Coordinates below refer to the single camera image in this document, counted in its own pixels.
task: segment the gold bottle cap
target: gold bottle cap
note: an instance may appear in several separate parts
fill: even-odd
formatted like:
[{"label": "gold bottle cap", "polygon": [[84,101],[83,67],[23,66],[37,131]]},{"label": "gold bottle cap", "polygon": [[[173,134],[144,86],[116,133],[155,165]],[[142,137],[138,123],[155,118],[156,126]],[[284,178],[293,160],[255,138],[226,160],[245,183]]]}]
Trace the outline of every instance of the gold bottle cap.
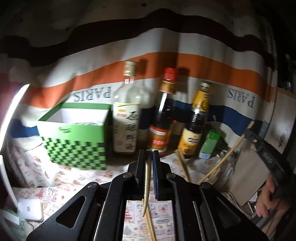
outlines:
[{"label": "gold bottle cap", "polygon": [[207,83],[207,82],[202,82],[202,83],[200,84],[200,86],[204,86],[204,87],[206,87],[206,88],[211,88],[210,84]]},{"label": "gold bottle cap", "polygon": [[138,62],[136,61],[125,61],[123,67],[123,76],[135,76]]}]

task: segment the small green box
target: small green box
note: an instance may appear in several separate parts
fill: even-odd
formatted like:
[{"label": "small green box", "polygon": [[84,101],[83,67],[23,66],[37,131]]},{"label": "small green box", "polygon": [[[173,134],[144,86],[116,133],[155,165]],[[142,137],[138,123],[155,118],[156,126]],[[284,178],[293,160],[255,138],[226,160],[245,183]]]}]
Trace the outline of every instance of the small green box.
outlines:
[{"label": "small green box", "polygon": [[110,105],[60,103],[37,124],[52,162],[106,170]]},{"label": "small green box", "polygon": [[205,142],[200,149],[199,158],[209,159],[215,149],[215,146],[220,139],[220,133],[216,129],[210,129]]}]

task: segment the orange stripe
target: orange stripe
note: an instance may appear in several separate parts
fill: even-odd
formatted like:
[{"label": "orange stripe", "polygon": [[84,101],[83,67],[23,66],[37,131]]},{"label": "orange stripe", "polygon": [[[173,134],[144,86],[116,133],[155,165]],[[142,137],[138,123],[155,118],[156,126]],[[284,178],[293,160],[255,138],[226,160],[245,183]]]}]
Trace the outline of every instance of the orange stripe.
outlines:
[{"label": "orange stripe", "polygon": [[[148,53],[129,60],[140,63],[139,75],[135,79],[156,78],[164,72],[165,67],[177,67],[183,75],[233,85],[270,101],[270,92],[266,91],[270,89],[270,85],[252,70],[235,69],[199,55],[169,52]],[[115,62],[52,87],[31,86],[24,102],[40,108],[52,108],[69,92],[123,81],[123,65],[124,61]]]}]

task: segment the chopstick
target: chopstick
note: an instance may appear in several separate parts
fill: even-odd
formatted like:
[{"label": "chopstick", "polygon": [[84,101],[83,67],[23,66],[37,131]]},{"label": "chopstick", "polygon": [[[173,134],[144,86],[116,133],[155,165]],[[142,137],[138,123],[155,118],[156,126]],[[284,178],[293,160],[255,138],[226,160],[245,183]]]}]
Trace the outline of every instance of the chopstick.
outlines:
[{"label": "chopstick", "polygon": [[146,210],[146,213],[145,213],[144,217],[145,217],[147,225],[148,225],[151,241],[156,241],[155,233],[154,233],[154,229],[153,229],[153,224],[152,224],[152,220],[151,220],[151,217],[150,217],[149,207],[147,207],[147,210]]},{"label": "chopstick", "polygon": [[144,202],[143,202],[143,217],[145,215],[148,199],[150,193],[150,183],[151,183],[151,168],[152,168],[152,151],[146,150],[146,162],[145,162],[145,192],[144,192]]},{"label": "chopstick", "polygon": [[[255,121],[251,121],[247,127],[247,129],[252,128],[254,125]],[[197,184],[201,184],[203,180],[205,180],[209,175],[211,175],[217,168],[219,168],[223,162],[229,157],[229,155],[237,148],[237,146],[241,143],[241,141],[244,139],[244,133],[241,135],[241,137],[237,140],[237,142],[234,144],[234,146],[226,153],[226,155],[217,163],[216,166],[213,167],[212,170],[210,170],[202,179],[198,181]]]},{"label": "chopstick", "polygon": [[189,175],[189,172],[188,172],[187,166],[186,166],[186,164],[185,164],[184,156],[183,156],[183,154],[182,154],[180,148],[174,150],[174,153],[176,154],[177,159],[179,160],[179,162],[180,162],[180,164],[181,164],[181,168],[182,168],[183,172],[185,173],[185,180],[186,180],[187,182],[191,183],[192,181],[191,181],[191,178],[190,178],[190,175]]}]

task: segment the soy sauce bottle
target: soy sauce bottle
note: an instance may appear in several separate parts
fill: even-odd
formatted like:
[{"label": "soy sauce bottle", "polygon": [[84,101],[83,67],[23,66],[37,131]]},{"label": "soy sauce bottle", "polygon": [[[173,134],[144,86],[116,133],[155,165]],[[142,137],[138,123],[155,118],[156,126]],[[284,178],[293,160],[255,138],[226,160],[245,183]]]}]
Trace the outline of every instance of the soy sauce bottle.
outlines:
[{"label": "soy sauce bottle", "polygon": [[185,128],[178,145],[185,159],[191,158],[194,154],[202,132],[207,121],[209,106],[210,85],[206,82],[200,84],[200,90],[196,93],[190,110],[190,119]]},{"label": "soy sauce bottle", "polygon": [[159,88],[160,97],[156,105],[155,117],[149,128],[149,148],[158,150],[159,154],[166,151],[172,132],[173,111],[175,108],[173,96],[176,94],[176,79],[177,70],[166,68],[164,79]]}]

